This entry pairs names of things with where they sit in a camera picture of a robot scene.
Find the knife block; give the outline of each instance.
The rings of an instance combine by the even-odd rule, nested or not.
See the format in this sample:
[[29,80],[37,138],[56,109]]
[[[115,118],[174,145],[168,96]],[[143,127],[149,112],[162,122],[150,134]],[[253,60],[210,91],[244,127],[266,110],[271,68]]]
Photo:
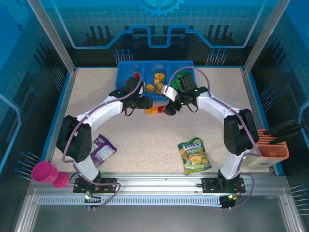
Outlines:
[[275,137],[264,135],[264,131],[265,130],[257,130],[259,141],[256,144],[258,149],[261,151],[262,156],[247,156],[242,165],[243,169],[260,170],[289,158],[290,153],[286,142],[276,145],[269,145],[268,143],[273,141]]

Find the blue plastic bin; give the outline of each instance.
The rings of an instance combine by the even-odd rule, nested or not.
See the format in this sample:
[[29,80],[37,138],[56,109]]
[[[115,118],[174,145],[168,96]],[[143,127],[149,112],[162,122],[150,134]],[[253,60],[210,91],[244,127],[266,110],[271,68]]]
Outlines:
[[[147,84],[155,85],[154,79],[156,73],[165,74],[163,85],[167,85],[171,75],[179,68],[184,66],[193,66],[192,60],[156,60],[156,61],[120,61],[118,64],[115,89],[126,85],[126,80],[129,79],[134,72],[140,72],[142,81]],[[194,81],[195,75],[193,69],[184,69],[181,72],[190,72]],[[145,92],[144,96],[151,96],[155,101],[168,100],[156,93]]]

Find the beige table surface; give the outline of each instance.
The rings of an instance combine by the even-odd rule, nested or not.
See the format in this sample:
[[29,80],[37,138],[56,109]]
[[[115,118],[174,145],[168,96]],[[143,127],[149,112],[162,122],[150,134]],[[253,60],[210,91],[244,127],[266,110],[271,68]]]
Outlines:
[[[250,109],[239,68],[201,70],[209,78],[212,94],[239,109]],[[101,103],[114,90],[116,73],[116,68],[79,69],[66,115],[77,116]],[[207,86],[199,72],[195,75],[197,86]],[[163,105],[163,102],[157,101],[155,105]],[[207,172],[217,172],[226,154],[223,125],[201,109],[191,113],[183,107],[175,116],[164,113],[148,115],[144,110],[135,110],[130,117],[121,113],[99,127],[92,140],[99,133],[118,149],[99,166],[99,170],[104,172],[183,173],[177,144],[195,137],[203,140],[209,156],[212,168]],[[60,171],[73,172],[72,165],[63,163],[61,157],[62,153],[56,148],[52,163]]]

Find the magenta cup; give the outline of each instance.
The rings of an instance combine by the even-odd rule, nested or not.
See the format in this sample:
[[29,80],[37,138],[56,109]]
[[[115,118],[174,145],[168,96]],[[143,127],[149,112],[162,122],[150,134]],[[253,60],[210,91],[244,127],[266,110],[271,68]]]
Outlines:
[[34,166],[31,177],[38,182],[52,183],[58,177],[58,170],[50,162],[43,161]]
[[53,185],[56,188],[63,188],[67,185],[68,180],[69,174],[67,174],[66,172],[59,172],[57,179],[53,182]]

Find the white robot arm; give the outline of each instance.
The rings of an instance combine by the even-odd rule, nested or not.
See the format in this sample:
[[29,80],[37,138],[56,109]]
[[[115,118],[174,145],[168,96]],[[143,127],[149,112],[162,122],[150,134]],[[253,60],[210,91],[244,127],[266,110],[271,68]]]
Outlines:
[[253,148],[253,144],[236,114],[245,122],[252,139],[256,143],[258,134],[253,115],[248,109],[240,110],[232,107],[209,94],[205,87],[198,88],[191,75],[183,76],[178,80],[182,91],[163,86],[162,94],[170,99],[163,112],[173,116],[182,106],[193,104],[198,109],[209,112],[224,125],[224,143],[227,154],[222,168],[218,171],[218,183],[221,184],[222,191],[229,192],[239,181],[242,161]]
[[66,160],[73,162],[75,168],[77,168],[78,171],[90,181],[96,182],[97,179],[100,178],[100,172],[95,167],[90,157],[92,144],[91,134],[108,119],[123,111],[126,112],[128,108],[131,108],[132,110],[150,109],[153,105],[153,99],[151,97],[142,97],[144,92],[143,82],[141,82],[137,91],[135,91],[130,97],[118,100],[133,91],[137,84],[138,80],[131,77],[125,87],[111,92],[109,96],[99,104],[100,106],[105,103],[104,106],[97,106],[77,117],[66,116],[63,119],[56,143],[57,148],[62,152],[64,152],[73,129],[81,120],[83,120],[83,118],[85,118],[85,116],[87,117],[78,129],[77,135],[73,137],[65,158]]

